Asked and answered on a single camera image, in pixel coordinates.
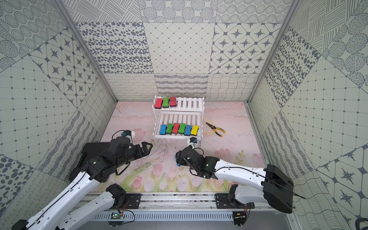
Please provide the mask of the red eraser shelf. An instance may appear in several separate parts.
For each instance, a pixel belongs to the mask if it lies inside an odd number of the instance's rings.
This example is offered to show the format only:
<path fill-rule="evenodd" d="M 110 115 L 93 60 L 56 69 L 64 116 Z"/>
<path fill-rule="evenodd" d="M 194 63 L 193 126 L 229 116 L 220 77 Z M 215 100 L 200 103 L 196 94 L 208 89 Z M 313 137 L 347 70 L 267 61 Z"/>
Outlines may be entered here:
<path fill-rule="evenodd" d="M 157 98 L 154 104 L 154 109 L 162 109 L 163 106 L 163 99 Z"/>
<path fill-rule="evenodd" d="M 170 97 L 169 98 L 169 105 L 170 105 L 170 107 L 176 107 L 177 106 L 176 97 Z"/>
<path fill-rule="evenodd" d="M 179 133 L 179 128 L 180 128 L 180 124 L 179 123 L 175 123 L 172 129 L 172 133 L 173 134 L 178 134 Z"/>

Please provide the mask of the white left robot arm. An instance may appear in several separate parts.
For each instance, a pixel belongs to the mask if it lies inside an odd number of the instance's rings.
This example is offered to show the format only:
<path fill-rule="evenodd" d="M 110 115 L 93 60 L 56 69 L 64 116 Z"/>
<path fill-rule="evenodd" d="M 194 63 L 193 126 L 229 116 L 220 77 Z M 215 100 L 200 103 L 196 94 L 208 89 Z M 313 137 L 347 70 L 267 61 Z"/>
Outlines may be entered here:
<path fill-rule="evenodd" d="M 83 207 L 72 209 L 90 191 L 104 183 L 110 175 L 119 175 L 117 169 L 129 166 L 132 161 L 150 154 L 153 144 L 134 145 L 133 136 L 117 137 L 110 142 L 88 143 L 87 153 L 92 155 L 75 179 L 48 205 L 29 219 L 18 220 L 13 230 L 74 230 L 98 213 L 109 208 L 127 207 L 131 202 L 118 184 L 110 185 L 105 192 Z"/>

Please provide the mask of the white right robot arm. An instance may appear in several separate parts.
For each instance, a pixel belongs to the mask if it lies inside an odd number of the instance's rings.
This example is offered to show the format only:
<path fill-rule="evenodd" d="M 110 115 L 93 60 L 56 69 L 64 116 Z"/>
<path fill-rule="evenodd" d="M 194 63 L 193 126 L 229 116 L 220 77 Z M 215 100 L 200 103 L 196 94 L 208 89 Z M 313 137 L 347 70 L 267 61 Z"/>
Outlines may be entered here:
<path fill-rule="evenodd" d="M 236 182 L 238 186 L 233 186 L 230 198 L 241 204 L 267 202 L 280 212 L 292 213 L 294 184 L 275 165 L 268 164 L 266 168 L 235 165 L 217 157 L 205 157 L 191 146 L 177 152 L 175 160 L 178 166 L 195 170 L 195 176 Z"/>

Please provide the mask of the green eraser lower shelf left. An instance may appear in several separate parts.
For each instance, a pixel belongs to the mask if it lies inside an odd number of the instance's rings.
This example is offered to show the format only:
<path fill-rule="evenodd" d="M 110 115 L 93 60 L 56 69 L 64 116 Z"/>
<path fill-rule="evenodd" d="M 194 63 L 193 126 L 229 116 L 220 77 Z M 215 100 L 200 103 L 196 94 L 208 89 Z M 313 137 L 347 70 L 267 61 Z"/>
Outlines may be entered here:
<path fill-rule="evenodd" d="M 168 123 L 166 128 L 166 134 L 172 134 L 174 124 Z"/>

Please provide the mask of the green eraser shelf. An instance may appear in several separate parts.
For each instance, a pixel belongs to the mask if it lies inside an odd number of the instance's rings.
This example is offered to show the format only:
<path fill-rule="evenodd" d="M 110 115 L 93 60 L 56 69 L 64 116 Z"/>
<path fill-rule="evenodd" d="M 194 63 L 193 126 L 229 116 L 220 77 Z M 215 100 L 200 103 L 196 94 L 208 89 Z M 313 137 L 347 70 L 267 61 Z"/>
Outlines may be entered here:
<path fill-rule="evenodd" d="M 184 133 L 185 133 L 185 129 L 186 129 L 186 124 L 181 123 L 181 124 L 179 125 L 178 133 L 180 133 L 180 134 L 184 134 Z"/>
<path fill-rule="evenodd" d="M 166 128 L 166 134 L 172 134 L 174 124 L 168 123 Z"/>
<path fill-rule="evenodd" d="M 164 97 L 163 98 L 163 103 L 162 103 L 162 108 L 169 108 L 170 107 L 170 98 L 169 97 Z"/>

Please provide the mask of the yellow eraser lower shelf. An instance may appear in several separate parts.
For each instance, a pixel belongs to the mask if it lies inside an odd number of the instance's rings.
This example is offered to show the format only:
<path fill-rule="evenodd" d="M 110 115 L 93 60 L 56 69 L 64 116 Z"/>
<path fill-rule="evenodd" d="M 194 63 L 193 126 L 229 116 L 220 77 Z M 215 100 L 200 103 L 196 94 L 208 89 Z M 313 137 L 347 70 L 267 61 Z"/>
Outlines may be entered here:
<path fill-rule="evenodd" d="M 192 126 L 192 129 L 191 129 L 191 135 L 193 135 L 193 136 L 197 136 L 197 134 L 198 134 L 198 130 L 199 130 L 199 126 L 197 126 L 197 125 L 193 125 L 193 126 Z"/>

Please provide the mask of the green eraser lower shelf right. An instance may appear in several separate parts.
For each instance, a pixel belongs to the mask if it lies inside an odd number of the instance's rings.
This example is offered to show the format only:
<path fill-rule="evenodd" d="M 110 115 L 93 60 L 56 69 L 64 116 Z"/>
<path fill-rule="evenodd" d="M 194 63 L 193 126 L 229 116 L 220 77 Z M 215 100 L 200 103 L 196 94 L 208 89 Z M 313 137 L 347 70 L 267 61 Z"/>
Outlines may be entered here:
<path fill-rule="evenodd" d="M 178 133 L 180 133 L 180 134 L 184 134 L 184 133 L 185 133 L 185 129 L 186 129 L 186 124 L 181 123 L 181 124 L 179 125 Z"/>

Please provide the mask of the green eraser upper shelf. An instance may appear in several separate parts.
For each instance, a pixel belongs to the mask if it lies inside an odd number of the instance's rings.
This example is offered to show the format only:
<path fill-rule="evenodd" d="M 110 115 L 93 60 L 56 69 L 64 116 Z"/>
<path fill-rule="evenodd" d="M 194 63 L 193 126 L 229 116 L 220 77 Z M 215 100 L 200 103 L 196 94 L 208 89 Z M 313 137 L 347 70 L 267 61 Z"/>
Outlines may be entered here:
<path fill-rule="evenodd" d="M 170 107 L 170 98 L 169 97 L 164 97 L 163 98 L 163 103 L 162 103 L 162 108 L 169 108 Z"/>

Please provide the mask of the white slatted wooden shelf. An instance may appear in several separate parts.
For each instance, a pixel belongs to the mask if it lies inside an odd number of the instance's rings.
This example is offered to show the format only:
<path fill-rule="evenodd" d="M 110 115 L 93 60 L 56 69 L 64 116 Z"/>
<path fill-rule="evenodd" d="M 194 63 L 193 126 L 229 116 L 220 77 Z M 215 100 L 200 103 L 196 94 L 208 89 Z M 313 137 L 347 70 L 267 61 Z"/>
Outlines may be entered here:
<path fill-rule="evenodd" d="M 161 140 L 164 139 L 189 139 L 191 137 L 197 138 L 197 145 L 200 144 L 200 141 L 203 138 L 203 117 L 204 117 L 204 108 L 205 101 L 203 97 L 176 97 L 177 106 L 162 108 L 162 109 L 154 109 L 154 104 L 157 98 L 164 98 L 161 96 L 155 96 L 153 102 L 153 112 L 155 115 L 155 128 L 153 131 L 153 138 L 155 140 L 156 145 L 160 144 Z M 199 126 L 197 136 L 186 136 L 185 134 L 165 134 L 160 135 L 160 126 L 167 125 L 168 123 L 184 123 L 186 125 L 197 125 Z"/>

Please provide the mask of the yellow black pliers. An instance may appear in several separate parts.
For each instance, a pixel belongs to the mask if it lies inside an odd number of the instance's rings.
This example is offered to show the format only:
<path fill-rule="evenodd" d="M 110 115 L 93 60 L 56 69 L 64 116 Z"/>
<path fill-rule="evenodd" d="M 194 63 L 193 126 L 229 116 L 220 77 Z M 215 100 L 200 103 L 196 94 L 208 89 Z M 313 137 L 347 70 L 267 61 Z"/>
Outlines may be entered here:
<path fill-rule="evenodd" d="M 218 135 L 219 137 L 223 137 L 223 135 L 221 135 L 221 134 L 219 134 L 218 133 L 218 130 L 220 130 L 222 133 L 226 133 L 226 131 L 225 130 L 223 130 L 222 128 L 220 128 L 220 127 L 216 127 L 216 126 L 214 126 L 214 125 L 212 125 L 212 124 L 210 124 L 210 123 L 208 123 L 208 122 L 206 122 L 206 124 L 214 131 L 214 133 L 216 134 L 216 135 Z"/>

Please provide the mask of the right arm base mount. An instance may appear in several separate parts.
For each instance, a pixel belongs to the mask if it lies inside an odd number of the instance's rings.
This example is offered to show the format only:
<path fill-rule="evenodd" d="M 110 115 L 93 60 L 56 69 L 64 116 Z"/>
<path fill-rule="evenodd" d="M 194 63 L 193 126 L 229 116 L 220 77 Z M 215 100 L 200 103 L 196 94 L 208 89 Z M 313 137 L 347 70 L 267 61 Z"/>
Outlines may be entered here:
<path fill-rule="evenodd" d="M 255 204 L 253 202 L 243 204 L 235 199 L 235 195 L 231 195 L 229 193 L 216 193 L 214 197 L 217 209 L 243 209 L 245 207 L 248 209 L 255 208 Z"/>

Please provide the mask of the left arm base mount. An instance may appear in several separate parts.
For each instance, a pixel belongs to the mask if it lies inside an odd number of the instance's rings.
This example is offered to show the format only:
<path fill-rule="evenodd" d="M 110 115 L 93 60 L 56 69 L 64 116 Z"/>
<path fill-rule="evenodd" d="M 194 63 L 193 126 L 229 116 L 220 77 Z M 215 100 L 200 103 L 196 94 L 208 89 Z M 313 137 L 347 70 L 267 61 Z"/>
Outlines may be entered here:
<path fill-rule="evenodd" d="M 142 194 L 128 193 L 115 199 L 115 206 L 119 209 L 138 209 Z"/>

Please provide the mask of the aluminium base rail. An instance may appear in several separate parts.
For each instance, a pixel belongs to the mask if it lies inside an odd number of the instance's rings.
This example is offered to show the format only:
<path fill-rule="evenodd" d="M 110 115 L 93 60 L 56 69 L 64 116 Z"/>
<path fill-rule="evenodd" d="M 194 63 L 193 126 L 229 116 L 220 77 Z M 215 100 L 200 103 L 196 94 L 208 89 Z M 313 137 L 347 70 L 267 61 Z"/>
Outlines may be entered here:
<path fill-rule="evenodd" d="M 254 209 L 217 209 L 215 193 L 142 193 L 138 209 L 108 208 L 92 217 L 93 221 L 233 221 L 237 214 L 280 214 L 266 203 Z"/>

